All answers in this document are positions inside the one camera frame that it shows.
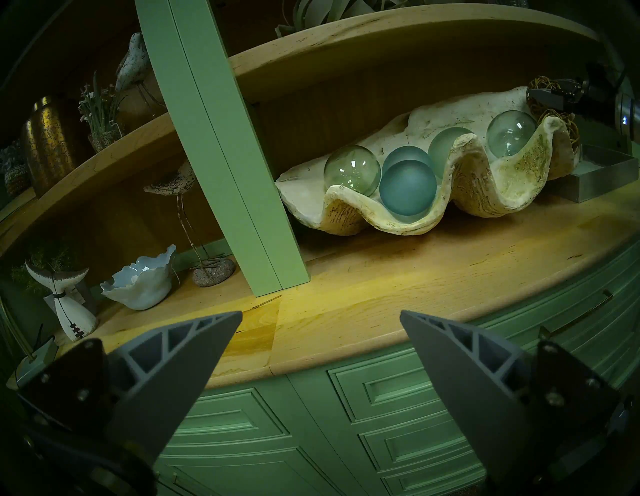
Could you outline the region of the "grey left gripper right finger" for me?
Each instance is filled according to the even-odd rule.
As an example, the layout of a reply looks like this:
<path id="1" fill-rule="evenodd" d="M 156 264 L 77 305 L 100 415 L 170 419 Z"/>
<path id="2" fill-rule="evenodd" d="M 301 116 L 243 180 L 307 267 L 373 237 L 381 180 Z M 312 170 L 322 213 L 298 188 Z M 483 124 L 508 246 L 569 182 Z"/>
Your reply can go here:
<path id="1" fill-rule="evenodd" d="M 552 340 L 530 354 L 471 324 L 410 310 L 399 320 L 484 488 L 556 487 L 627 427 L 626 398 Z"/>

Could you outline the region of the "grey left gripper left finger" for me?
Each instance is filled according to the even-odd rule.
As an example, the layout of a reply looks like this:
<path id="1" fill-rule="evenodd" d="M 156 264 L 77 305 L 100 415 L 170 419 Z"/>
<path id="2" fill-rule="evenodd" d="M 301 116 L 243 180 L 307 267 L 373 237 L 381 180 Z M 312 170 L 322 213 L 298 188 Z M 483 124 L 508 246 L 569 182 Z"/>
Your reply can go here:
<path id="1" fill-rule="evenodd" d="M 95 453 L 134 447 L 153 465 L 242 320 L 232 311 L 168 324 L 109 353 L 82 340 L 18 389 L 33 434 Z"/>

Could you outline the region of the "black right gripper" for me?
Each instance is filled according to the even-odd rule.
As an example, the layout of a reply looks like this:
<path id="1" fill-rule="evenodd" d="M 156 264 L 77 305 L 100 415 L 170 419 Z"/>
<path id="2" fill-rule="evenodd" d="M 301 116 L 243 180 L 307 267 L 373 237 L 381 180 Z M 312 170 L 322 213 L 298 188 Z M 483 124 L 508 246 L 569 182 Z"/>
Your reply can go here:
<path id="1" fill-rule="evenodd" d="M 616 125 L 616 98 L 619 94 L 623 72 L 599 62 L 585 64 L 587 76 L 579 79 L 581 88 L 574 92 L 556 89 L 529 88 L 528 97 L 541 106 L 552 109 L 574 109 L 576 115 L 606 126 Z"/>

